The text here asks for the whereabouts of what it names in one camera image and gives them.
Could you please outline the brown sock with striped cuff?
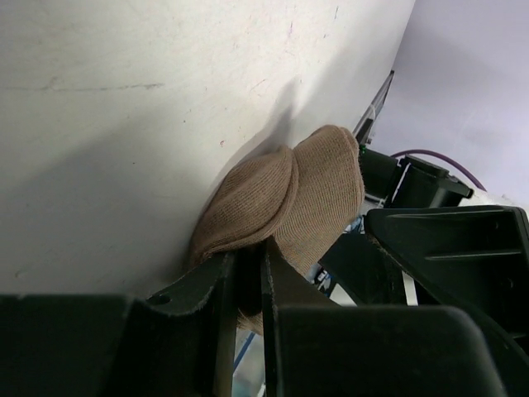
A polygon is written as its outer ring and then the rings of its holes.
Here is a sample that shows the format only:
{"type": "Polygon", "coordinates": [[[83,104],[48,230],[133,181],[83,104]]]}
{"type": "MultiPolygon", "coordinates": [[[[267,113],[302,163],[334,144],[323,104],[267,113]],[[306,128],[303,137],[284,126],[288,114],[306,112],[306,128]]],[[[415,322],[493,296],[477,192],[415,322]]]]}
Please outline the brown sock with striped cuff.
{"type": "Polygon", "coordinates": [[[359,154],[349,130],[325,125],[294,148],[236,165],[197,222],[189,264],[272,237],[286,261],[307,274],[359,215],[365,197],[359,154]]]}

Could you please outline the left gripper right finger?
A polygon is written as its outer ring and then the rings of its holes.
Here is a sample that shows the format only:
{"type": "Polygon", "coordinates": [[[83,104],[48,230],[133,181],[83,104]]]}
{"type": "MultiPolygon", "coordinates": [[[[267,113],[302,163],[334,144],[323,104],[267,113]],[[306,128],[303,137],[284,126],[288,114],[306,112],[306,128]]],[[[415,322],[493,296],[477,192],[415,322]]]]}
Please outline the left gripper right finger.
{"type": "Polygon", "coordinates": [[[345,307],[260,245],[269,396],[525,396],[528,361],[450,306],[345,307]]]}

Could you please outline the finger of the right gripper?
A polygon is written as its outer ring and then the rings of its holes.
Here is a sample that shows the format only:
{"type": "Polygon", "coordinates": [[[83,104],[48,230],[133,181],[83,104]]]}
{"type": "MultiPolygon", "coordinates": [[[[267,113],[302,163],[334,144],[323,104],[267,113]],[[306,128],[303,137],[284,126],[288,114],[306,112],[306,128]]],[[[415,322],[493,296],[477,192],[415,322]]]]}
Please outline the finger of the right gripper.
{"type": "Polygon", "coordinates": [[[440,304],[528,324],[528,218],[519,207],[373,209],[367,234],[440,304]]]}
{"type": "Polygon", "coordinates": [[[358,305],[407,303],[402,271],[364,234],[342,234],[320,265],[358,305]]]}

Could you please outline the aluminium mounting rail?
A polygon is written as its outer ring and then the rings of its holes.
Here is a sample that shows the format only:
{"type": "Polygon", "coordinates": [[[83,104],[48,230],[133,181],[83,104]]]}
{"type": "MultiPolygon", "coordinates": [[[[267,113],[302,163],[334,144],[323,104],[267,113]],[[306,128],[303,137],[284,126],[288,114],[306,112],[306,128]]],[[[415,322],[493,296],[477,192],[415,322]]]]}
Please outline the aluminium mounting rail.
{"type": "Polygon", "coordinates": [[[393,82],[393,76],[394,71],[391,70],[353,131],[353,135],[361,146],[367,146],[371,142],[369,136],[374,122],[384,107],[388,91],[393,82]]]}

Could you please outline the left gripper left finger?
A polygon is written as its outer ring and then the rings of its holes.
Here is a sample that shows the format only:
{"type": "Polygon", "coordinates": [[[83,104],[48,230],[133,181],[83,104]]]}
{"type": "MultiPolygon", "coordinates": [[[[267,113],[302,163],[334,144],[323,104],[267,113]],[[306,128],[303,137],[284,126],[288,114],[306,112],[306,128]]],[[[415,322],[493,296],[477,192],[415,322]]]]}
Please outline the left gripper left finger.
{"type": "Polygon", "coordinates": [[[2,296],[2,395],[230,395],[235,269],[217,254],[148,299],[2,296]]]}

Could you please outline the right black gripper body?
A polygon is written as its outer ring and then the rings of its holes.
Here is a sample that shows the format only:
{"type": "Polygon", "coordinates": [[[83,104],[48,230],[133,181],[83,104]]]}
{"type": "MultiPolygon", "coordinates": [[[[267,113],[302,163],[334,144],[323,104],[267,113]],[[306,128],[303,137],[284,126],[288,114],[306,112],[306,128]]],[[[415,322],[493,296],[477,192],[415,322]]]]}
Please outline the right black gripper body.
{"type": "Polygon", "coordinates": [[[361,150],[366,198],[384,208],[457,207],[474,190],[438,165],[405,155],[397,159],[361,150]]]}

